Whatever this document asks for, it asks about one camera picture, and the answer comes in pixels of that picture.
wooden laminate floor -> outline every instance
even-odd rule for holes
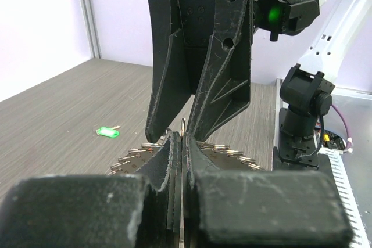
[[[20,179],[45,174],[104,174],[127,149],[146,142],[152,69],[92,59],[0,103],[0,201]],[[269,168],[274,87],[252,84],[250,107],[209,142],[230,144]],[[179,130],[192,99],[171,128]],[[120,125],[115,139],[98,127]]]

green key tag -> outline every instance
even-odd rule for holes
[[[109,138],[116,138],[117,136],[119,136],[119,131],[111,128],[102,127],[97,130],[97,135],[107,136]]]

white metal frame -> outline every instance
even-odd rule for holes
[[[85,21],[85,28],[87,30],[87,36],[89,45],[91,48],[92,58],[101,58],[101,49],[99,46],[98,33],[96,29],[94,11],[92,0],[80,0],[81,7],[83,9],[83,16]]]
[[[359,31],[372,15],[372,0],[337,0],[323,28],[299,59],[301,70],[325,74],[335,82],[341,63]]]
[[[321,148],[319,153],[327,155],[330,158],[338,193],[354,232],[354,238],[350,243],[350,248],[370,247],[342,157],[336,150],[329,150],[327,148]]]

green led light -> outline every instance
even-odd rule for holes
[[[111,128],[102,127],[97,130],[97,134],[100,136],[108,136],[109,138],[116,138],[119,136],[119,131]]]
[[[273,7],[269,11],[269,23],[278,22],[279,18],[280,18],[280,8],[279,7]]]

white backdrop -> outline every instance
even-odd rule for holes
[[[147,0],[92,0],[104,59],[152,65],[151,25]],[[269,41],[269,34],[258,31],[254,37],[252,81],[271,84],[284,78],[317,35],[333,0],[322,7],[316,22],[296,37],[280,36]],[[340,87],[372,91],[372,19],[360,33],[340,69]]]
[[[0,0],[0,101],[89,58],[80,0]]]

